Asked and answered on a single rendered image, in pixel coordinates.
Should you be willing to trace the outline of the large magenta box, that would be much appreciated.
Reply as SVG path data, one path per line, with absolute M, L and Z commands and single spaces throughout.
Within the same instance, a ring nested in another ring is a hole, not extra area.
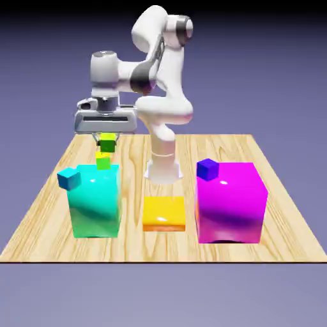
M 199 243 L 259 243 L 268 191 L 252 162 L 218 162 L 218 177 L 195 183 Z

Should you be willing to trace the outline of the large yellow box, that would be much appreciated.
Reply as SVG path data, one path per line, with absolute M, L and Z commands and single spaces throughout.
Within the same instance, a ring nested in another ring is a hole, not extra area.
M 182 196 L 147 196 L 142 215 L 143 231 L 182 231 L 186 229 L 185 201 Z

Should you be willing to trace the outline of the small green cube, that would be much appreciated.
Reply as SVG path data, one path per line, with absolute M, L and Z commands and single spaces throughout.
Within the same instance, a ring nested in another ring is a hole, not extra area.
M 114 153 L 116 148 L 115 133 L 100 134 L 100 151 L 103 153 Z

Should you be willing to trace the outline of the small blue cube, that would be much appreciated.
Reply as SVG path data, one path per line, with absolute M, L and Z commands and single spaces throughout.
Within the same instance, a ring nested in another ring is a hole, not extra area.
M 205 181 L 211 181 L 218 177 L 219 163 L 206 158 L 197 162 L 197 177 L 202 178 Z

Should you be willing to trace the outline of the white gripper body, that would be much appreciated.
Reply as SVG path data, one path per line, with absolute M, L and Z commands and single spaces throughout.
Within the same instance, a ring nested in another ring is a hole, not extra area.
M 74 129 L 78 134 L 133 133 L 137 128 L 137 116 L 133 107 L 118 107 L 114 111 L 78 110 Z

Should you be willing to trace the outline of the small cyan cube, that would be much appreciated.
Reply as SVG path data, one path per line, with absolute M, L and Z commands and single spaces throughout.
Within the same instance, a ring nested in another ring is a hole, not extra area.
M 67 191 L 73 190 L 81 183 L 80 172 L 77 169 L 68 167 L 57 173 L 57 181 L 60 188 Z

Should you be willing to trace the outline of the large cyan box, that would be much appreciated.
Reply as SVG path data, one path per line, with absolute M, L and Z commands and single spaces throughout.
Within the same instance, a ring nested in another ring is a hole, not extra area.
M 78 165 L 81 184 L 67 192 L 75 238 L 117 238 L 121 222 L 120 166 Z

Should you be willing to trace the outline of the small lime cube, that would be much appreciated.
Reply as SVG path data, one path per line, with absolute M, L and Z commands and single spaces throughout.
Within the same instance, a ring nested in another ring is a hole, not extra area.
M 95 153 L 95 158 L 98 170 L 110 169 L 110 153 L 97 151 Z

